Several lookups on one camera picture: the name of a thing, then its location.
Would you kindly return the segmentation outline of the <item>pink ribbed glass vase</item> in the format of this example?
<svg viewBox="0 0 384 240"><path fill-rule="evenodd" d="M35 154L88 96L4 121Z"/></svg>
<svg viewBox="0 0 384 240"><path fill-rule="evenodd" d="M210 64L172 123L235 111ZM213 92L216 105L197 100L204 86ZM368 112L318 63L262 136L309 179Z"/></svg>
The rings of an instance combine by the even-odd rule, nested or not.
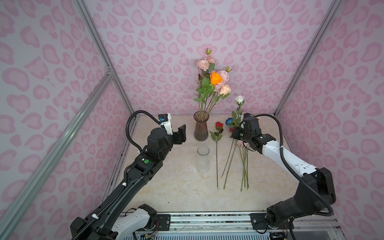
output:
<svg viewBox="0 0 384 240"><path fill-rule="evenodd" d="M209 114L205 111L198 111L194 114L194 120L196 121L194 137L199 142L203 142L208 138L207 121L209 117Z"/></svg>

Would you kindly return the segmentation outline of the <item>tall clear ribbed glass vase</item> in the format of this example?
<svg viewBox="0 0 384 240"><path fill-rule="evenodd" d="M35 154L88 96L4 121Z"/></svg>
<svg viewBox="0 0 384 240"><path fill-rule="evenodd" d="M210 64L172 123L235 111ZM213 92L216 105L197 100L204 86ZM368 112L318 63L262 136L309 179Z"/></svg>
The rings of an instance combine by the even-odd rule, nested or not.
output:
<svg viewBox="0 0 384 240"><path fill-rule="evenodd" d="M199 146L197 149L198 158L196 160L196 169L200 173L209 171L210 164L210 149L207 146Z"/></svg>

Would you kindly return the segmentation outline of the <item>white rose spray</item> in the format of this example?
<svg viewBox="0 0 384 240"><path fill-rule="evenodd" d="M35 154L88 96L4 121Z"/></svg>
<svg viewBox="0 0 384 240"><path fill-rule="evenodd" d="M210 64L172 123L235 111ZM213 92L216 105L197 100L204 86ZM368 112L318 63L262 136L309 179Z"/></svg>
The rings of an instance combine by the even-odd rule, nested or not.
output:
<svg viewBox="0 0 384 240"><path fill-rule="evenodd" d="M235 111L232 111L232 118L233 118L232 125L233 125L233 128L239 127L241 122L242 122L242 119L243 119L242 106L245 103L244 96L237 96L235 98L235 101L237 103L237 109Z"/></svg>

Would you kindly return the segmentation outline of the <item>peach rose stem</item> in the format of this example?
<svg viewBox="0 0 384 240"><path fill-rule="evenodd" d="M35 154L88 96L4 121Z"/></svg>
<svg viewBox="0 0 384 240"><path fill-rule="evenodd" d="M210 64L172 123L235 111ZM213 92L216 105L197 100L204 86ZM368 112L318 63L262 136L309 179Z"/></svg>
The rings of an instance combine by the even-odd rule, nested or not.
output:
<svg viewBox="0 0 384 240"><path fill-rule="evenodd" d="M226 99L230 95L231 91L232 90L228 85L224 85L219 92L215 92L208 106L207 113L209 114L214 106L217 105L221 100Z"/></svg>

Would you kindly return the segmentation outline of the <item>orange flower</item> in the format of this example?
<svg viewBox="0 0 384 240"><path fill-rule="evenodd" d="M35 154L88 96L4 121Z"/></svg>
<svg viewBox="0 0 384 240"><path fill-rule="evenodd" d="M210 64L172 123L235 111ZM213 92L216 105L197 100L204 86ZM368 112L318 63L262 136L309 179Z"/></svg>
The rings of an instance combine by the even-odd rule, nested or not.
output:
<svg viewBox="0 0 384 240"><path fill-rule="evenodd" d="M198 87L196 89L197 97L193 101L199 104L200 111L209 114L221 100L222 95L216 88L216 85L219 83L218 80L222 80L219 74L215 72L209 74L208 71L202 71L201 74L195 77Z"/></svg>

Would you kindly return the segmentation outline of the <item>pink peony flower spray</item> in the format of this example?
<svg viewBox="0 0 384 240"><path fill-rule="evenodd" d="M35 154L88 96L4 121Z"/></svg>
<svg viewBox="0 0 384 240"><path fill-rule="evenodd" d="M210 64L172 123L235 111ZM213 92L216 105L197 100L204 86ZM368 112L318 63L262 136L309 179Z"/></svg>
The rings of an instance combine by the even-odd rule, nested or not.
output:
<svg viewBox="0 0 384 240"><path fill-rule="evenodd" d="M216 71L216 73L222 78L222 81L215 85L215 91L219 92L221 88L228 83L228 81L230 80L230 76L226 70Z"/></svg>

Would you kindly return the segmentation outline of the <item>pink rose bud spray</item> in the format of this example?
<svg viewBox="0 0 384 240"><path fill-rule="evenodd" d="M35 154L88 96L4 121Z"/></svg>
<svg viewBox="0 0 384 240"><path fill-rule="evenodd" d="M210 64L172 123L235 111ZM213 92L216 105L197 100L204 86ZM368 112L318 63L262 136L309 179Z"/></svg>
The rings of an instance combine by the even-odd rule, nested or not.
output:
<svg viewBox="0 0 384 240"><path fill-rule="evenodd" d="M212 50L206 49L206 56L198 60L196 63L197 68L201 72L201 76L209 74L215 67L215 60L211 56Z"/></svg>

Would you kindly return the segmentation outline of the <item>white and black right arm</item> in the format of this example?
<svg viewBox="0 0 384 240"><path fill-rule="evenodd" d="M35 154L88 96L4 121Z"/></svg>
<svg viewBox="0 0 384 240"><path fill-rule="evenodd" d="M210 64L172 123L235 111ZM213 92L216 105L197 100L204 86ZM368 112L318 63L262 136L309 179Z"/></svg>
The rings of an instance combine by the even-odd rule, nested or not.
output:
<svg viewBox="0 0 384 240"><path fill-rule="evenodd" d="M269 134L236 128L234 138L273 160L299 182L293 197L267 208L267 225L277 228L290 218L311 215L329 217L334 214L332 204L336 202L336 193L332 173L328 169L306 163Z"/></svg>

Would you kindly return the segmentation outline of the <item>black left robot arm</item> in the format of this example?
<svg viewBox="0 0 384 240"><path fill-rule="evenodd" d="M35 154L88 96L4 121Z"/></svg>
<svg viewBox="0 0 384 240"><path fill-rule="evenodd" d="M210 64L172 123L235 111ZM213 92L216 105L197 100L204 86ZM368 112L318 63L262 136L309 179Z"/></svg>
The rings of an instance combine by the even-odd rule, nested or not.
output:
<svg viewBox="0 0 384 240"><path fill-rule="evenodd" d="M123 180L95 210L84 219L77 217L70 226L74 240L122 240L140 229L155 227L157 211L149 205L139 206L132 214L120 215L133 199L163 166L163 161L174 145L187 139L186 125L168 134L164 128L155 128L148 143L134 162L125 168Z"/></svg>

